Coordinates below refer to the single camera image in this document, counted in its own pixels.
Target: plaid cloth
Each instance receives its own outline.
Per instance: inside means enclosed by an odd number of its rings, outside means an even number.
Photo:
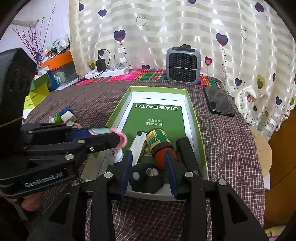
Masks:
[[[200,125],[210,181],[223,178],[236,190],[261,225],[264,220],[264,185],[253,136],[229,96],[234,117],[209,112],[200,86],[175,81],[122,81],[73,85],[54,91],[28,116],[27,123],[47,122],[48,116],[70,106],[82,126],[105,125],[130,86],[187,89]],[[44,193],[39,215],[44,213],[67,184]],[[212,239],[209,201],[207,204],[207,241]],[[181,240],[184,202],[151,201],[126,197],[112,202],[117,241]],[[90,241],[91,200],[87,208],[86,240]]]
[[[98,83],[102,81],[106,82],[118,82],[118,81],[146,81],[146,80],[165,80],[167,76],[165,69],[131,69],[130,72],[126,75],[120,76],[110,76],[102,78],[94,78],[83,80],[76,85],[85,85],[90,83]],[[211,85],[219,88],[223,88],[222,83],[218,79],[213,77],[208,77],[205,75],[200,76],[200,85]]]

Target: gray fan heater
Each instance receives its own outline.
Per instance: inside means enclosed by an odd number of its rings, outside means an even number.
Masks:
[[[186,47],[167,50],[167,79],[190,84],[198,84],[201,56],[199,51]]]

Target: charger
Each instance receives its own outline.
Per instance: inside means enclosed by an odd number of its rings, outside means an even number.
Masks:
[[[101,58],[99,55],[99,59],[96,61],[96,69],[98,72],[102,72],[106,70],[106,62],[105,59]]]

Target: phone screen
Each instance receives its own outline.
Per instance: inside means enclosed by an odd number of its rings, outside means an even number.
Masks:
[[[222,89],[213,86],[204,86],[203,89],[208,100],[209,109],[212,110],[212,112],[228,116],[235,115],[234,110]]]

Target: sheer striped curtain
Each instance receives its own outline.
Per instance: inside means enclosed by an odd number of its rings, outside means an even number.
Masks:
[[[295,106],[296,44],[264,1],[70,0],[69,19],[79,75],[94,69],[100,49],[113,64],[165,69],[167,49],[188,44],[266,139]]]

